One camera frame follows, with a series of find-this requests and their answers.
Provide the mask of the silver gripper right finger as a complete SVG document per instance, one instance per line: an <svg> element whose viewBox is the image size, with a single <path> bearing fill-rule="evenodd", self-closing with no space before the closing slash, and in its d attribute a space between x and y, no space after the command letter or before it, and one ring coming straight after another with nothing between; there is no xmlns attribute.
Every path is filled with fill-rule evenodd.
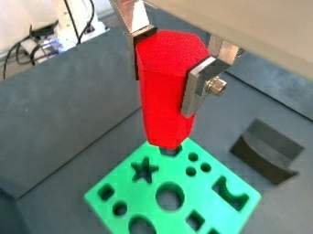
<svg viewBox="0 0 313 234"><path fill-rule="evenodd" d="M187 72L180 105L180 113L185 118L189 118L200 109L207 94L220 96L224 93L227 83L220 79L220 74L232 66L239 47L211 35L207 50L209 56Z"/></svg>

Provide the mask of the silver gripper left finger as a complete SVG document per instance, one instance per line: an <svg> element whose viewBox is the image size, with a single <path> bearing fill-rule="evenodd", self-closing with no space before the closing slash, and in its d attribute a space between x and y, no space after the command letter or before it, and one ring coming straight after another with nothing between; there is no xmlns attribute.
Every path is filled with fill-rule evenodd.
<svg viewBox="0 0 313 234"><path fill-rule="evenodd" d="M109 3L124 28L134 79L138 80L134 47L138 42L156 33L157 28L149 23L142 0L109 0Z"/></svg>

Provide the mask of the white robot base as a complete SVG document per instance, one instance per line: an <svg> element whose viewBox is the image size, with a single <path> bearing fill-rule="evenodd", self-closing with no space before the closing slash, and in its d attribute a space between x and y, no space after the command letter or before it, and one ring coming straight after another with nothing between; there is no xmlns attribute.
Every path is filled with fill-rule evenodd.
<svg viewBox="0 0 313 234"><path fill-rule="evenodd" d="M106 31L93 0L52 0L52 6L57 17L54 33L66 45L74 46Z"/></svg>

